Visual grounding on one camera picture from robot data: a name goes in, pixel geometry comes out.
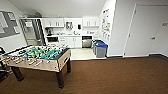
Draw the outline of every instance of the blue recycling bin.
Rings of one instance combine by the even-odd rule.
[[[96,46],[96,57],[104,58],[106,56],[108,45],[105,43],[97,43],[95,46]]]

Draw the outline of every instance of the faucet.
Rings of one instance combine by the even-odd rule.
[[[73,33],[74,33],[74,35],[76,35],[76,34],[75,34],[75,31],[74,31]]]

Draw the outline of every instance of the wooden floor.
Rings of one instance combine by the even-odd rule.
[[[72,61],[63,70],[65,87],[54,72],[21,69],[0,83],[0,94],[168,94],[168,60],[159,56]]]

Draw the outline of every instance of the baseboard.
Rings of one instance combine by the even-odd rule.
[[[107,59],[115,59],[115,58],[123,58],[123,56],[111,56],[111,57],[106,57]]]
[[[167,56],[162,55],[162,54],[149,54],[149,56],[160,56],[160,57],[163,57],[163,58],[165,58],[165,59],[168,59]]]

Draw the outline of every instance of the stainless steel refrigerator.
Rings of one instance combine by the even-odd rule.
[[[20,19],[21,27],[27,45],[45,45],[43,29],[40,19]]]

